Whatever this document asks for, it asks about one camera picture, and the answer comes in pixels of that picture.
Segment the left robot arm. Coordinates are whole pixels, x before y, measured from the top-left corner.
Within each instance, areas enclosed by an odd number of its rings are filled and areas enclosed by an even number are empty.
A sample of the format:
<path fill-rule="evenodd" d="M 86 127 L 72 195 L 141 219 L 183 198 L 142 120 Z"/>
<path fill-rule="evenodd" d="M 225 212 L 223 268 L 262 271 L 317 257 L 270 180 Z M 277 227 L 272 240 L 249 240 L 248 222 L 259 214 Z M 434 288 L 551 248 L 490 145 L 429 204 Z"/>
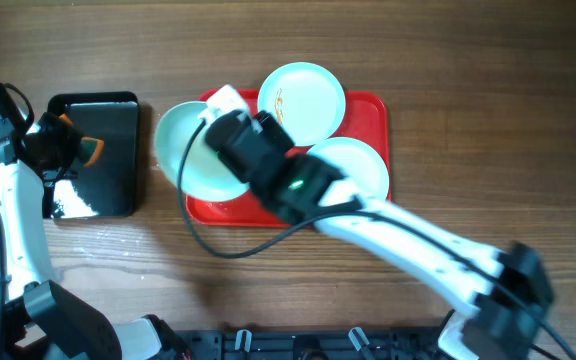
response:
<path fill-rule="evenodd" d="M 190 359 L 190 346 L 154 315 L 113 325 L 59 285 L 44 228 L 44 194 L 73 163 L 104 148 L 65 114 L 21 111 L 0 83 L 0 359 Z"/>

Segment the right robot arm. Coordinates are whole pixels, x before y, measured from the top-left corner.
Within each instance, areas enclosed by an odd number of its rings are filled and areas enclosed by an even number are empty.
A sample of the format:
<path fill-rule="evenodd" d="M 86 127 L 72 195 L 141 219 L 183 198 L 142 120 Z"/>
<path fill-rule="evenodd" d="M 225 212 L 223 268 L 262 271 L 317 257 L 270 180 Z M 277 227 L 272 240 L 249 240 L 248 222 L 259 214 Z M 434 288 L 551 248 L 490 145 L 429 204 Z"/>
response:
<path fill-rule="evenodd" d="M 524 359 L 554 301 L 539 254 L 514 243 L 507 251 L 452 234 L 362 191 L 338 167 L 308 154 L 289 155 L 288 135 L 268 113 L 203 111 L 205 143 L 262 206 L 292 229 L 357 245 L 425 283 L 457 318 L 439 337 L 455 359 Z"/>

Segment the light blue top plate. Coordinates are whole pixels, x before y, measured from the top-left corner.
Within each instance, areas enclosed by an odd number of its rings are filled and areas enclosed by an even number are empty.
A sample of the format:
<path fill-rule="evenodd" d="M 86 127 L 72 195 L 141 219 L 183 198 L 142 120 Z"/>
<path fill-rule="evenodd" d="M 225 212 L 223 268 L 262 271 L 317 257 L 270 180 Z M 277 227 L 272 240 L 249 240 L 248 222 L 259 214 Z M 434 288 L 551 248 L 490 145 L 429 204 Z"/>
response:
<path fill-rule="evenodd" d="M 338 130 L 345 116 L 346 97 L 329 70 L 294 62 L 279 67 L 264 80 L 257 110 L 273 115 L 295 146 L 308 147 Z"/>

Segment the green and orange sponge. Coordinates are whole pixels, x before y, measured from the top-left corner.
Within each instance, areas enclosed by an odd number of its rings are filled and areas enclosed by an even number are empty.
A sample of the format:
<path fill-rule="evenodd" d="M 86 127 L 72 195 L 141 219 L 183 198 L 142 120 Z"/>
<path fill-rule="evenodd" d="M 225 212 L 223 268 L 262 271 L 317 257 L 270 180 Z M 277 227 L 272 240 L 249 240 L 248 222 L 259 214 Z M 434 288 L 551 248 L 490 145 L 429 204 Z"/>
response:
<path fill-rule="evenodd" d="M 82 131 L 74 126 L 73 121 L 66 115 L 59 116 L 59 120 L 69 127 L 74 134 L 76 152 L 75 158 L 84 166 L 93 166 L 101 157 L 104 149 L 104 141 L 98 138 L 85 136 Z"/>

